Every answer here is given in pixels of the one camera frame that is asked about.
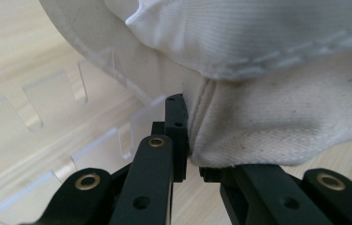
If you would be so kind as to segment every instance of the white fabric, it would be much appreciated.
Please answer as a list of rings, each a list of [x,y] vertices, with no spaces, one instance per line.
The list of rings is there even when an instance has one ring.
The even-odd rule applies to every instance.
[[[184,83],[195,164],[296,165],[352,140],[351,1],[141,0],[134,13],[135,1],[105,3],[203,75],[172,79]]]

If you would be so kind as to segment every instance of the light wood surface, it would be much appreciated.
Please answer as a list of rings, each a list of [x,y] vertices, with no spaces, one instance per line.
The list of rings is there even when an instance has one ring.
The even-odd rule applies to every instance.
[[[70,148],[93,140],[106,128],[127,127],[130,116],[143,107],[131,92],[99,75],[92,75],[90,84],[87,78],[83,85],[78,71],[84,63],[88,64],[56,31],[37,0],[0,1],[0,102],[5,102],[0,103],[3,106],[0,118],[4,117],[0,123],[10,127],[0,127],[4,130],[0,131],[0,143],[3,143],[0,145],[0,201],[18,188],[19,183],[32,181],[34,175],[45,170],[61,171],[57,174],[63,173],[66,177],[75,169],[66,166],[69,160],[59,152],[71,152]],[[56,82],[47,77],[54,77]],[[62,94],[64,88],[55,89],[56,85],[64,85],[69,91]],[[76,103],[67,105],[66,98]],[[52,107],[41,109],[36,104],[50,105],[53,99],[57,104]],[[8,113],[18,116],[15,122]],[[11,133],[10,130],[28,134],[15,139],[4,133]],[[127,139],[122,141],[123,146],[127,145]],[[47,155],[44,146],[48,144],[49,150],[57,149],[58,155]],[[306,170],[318,167],[334,170],[352,180],[352,142],[336,146],[301,166],[284,169],[301,177]],[[14,173],[21,174],[16,176],[17,180],[1,182],[6,174]],[[187,180],[175,184],[173,204],[173,224],[230,224],[219,185],[205,184],[198,169],[191,164]]]

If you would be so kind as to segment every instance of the white cloth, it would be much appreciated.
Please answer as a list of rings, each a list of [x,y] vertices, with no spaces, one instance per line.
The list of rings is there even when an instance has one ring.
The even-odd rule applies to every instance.
[[[352,140],[351,1],[105,3],[146,46],[202,74],[174,74],[195,164],[296,165]]]

